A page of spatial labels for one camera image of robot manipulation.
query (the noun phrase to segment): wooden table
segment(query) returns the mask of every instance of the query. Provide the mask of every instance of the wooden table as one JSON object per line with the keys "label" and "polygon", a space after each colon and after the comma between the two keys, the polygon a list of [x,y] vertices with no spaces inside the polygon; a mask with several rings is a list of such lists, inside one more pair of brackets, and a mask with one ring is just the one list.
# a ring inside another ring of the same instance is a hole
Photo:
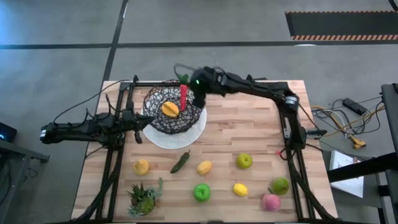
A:
{"label": "wooden table", "polygon": [[[107,87],[112,83],[105,82],[103,86]],[[288,81],[288,83],[292,91],[300,97],[301,105],[311,114],[304,81]],[[133,100],[136,111],[141,111],[143,99],[149,89],[134,89]],[[108,111],[105,93],[109,95],[115,106],[118,90],[119,84],[116,84],[101,95],[98,113]],[[281,196],[282,206],[278,212],[265,212],[260,206],[261,198],[268,193],[267,187],[272,179],[277,177],[290,179],[286,161],[275,153],[282,150],[284,143],[279,114],[274,102],[240,93],[225,98],[208,95],[206,108],[208,118],[203,134],[192,145],[183,149],[161,149],[143,134],[141,136],[144,143],[136,144],[133,133],[127,133],[114,212],[115,222],[297,221],[291,188],[287,194]],[[302,110],[299,116],[304,128],[313,127]],[[307,142],[319,146],[316,140],[309,139]],[[90,143],[87,153],[99,146],[98,143]],[[189,149],[191,156],[183,169],[171,174],[170,169]],[[250,153],[253,158],[252,166],[246,170],[238,169],[235,165],[236,156],[242,152]],[[312,192],[328,212],[337,217],[321,152],[307,147],[303,150],[303,157]],[[106,149],[102,149],[85,161],[72,218],[81,215],[98,193],[105,158]],[[134,173],[132,166],[138,159],[149,161],[150,171],[147,175],[138,176]],[[196,167],[204,160],[211,160],[213,168],[210,173],[201,176],[197,174]],[[131,189],[132,184],[141,182],[145,187],[156,187],[159,177],[164,180],[164,191],[157,206],[150,214],[131,219],[127,213],[130,198],[126,191]],[[199,183],[206,183],[211,187],[211,199],[205,203],[196,202],[192,196],[194,186]],[[235,195],[232,191],[235,183],[246,185],[249,195],[247,197]],[[302,191],[300,197],[306,214]],[[104,216],[108,211],[108,200],[109,198],[105,200]]]}

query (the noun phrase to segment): succulent plant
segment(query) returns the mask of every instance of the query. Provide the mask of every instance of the succulent plant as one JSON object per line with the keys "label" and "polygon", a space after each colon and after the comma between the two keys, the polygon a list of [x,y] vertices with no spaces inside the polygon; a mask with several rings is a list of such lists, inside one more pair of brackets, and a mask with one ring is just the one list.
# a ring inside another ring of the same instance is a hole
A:
{"label": "succulent plant", "polygon": [[149,187],[144,189],[141,182],[141,187],[134,184],[131,186],[132,191],[127,192],[131,197],[130,209],[128,210],[131,217],[136,218],[140,215],[147,215],[155,208],[155,200],[162,195],[163,180],[159,177],[158,189]]}

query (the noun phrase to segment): gray floor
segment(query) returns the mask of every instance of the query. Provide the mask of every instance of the gray floor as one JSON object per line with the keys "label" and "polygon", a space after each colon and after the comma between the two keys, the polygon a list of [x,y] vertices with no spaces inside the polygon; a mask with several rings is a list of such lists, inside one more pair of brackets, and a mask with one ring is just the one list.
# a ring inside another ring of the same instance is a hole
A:
{"label": "gray floor", "polygon": [[[110,43],[121,3],[0,1],[0,44]],[[382,0],[131,0],[119,42],[290,41],[285,11],[337,10],[391,9]],[[100,89],[108,54],[109,49],[0,50],[0,122],[18,129],[18,145],[51,155],[44,166],[32,164],[39,176],[24,183],[9,223],[70,218],[86,143],[44,145],[39,142],[39,130],[59,112]],[[311,104],[328,106],[338,98],[361,101],[375,97],[382,84],[398,82],[396,58],[397,45],[118,49],[110,80],[133,75],[141,80],[171,79],[176,62],[194,67],[217,65],[242,76],[305,80]],[[95,104],[96,99],[86,106],[94,111]],[[84,112],[84,107],[77,108],[60,121],[78,122]],[[381,130],[361,136],[368,144],[364,149],[354,151],[341,135],[324,141],[362,156],[392,152],[386,117],[384,113],[380,117]],[[368,128],[376,125],[373,121]],[[374,208],[353,208],[335,200],[340,218],[378,222]]]}

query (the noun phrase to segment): yellow lemon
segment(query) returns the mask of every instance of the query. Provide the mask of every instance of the yellow lemon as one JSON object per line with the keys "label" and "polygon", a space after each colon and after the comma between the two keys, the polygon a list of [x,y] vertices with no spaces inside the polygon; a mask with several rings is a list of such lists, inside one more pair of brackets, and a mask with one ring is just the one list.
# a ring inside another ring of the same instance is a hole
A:
{"label": "yellow lemon", "polygon": [[166,116],[175,118],[178,116],[178,114],[180,113],[180,110],[178,109],[178,106],[175,105],[172,102],[164,102],[162,104],[162,112],[163,114],[165,114]]}
{"label": "yellow lemon", "polygon": [[243,184],[235,184],[234,192],[239,196],[246,196],[247,194],[249,194],[248,188]]}
{"label": "yellow lemon", "polygon": [[149,170],[149,163],[145,159],[140,159],[134,163],[134,171],[138,175],[144,175]]}
{"label": "yellow lemon", "polygon": [[198,173],[200,175],[205,175],[211,170],[211,162],[210,161],[203,161],[197,167]]}

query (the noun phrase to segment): green pepper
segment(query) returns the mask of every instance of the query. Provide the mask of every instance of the green pepper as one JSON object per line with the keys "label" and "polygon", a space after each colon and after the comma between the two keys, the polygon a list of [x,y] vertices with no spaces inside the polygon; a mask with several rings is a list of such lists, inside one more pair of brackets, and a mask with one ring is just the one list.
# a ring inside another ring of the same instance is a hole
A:
{"label": "green pepper", "polygon": [[179,171],[179,170],[184,166],[184,164],[186,163],[186,161],[189,159],[189,152],[190,152],[190,151],[191,151],[191,150],[188,150],[188,152],[185,152],[185,153],[181,156],[180,160],[173,166],[172,170],[170,170],[170,173],[171,173],[171,174],[174,174],[175,172]]}

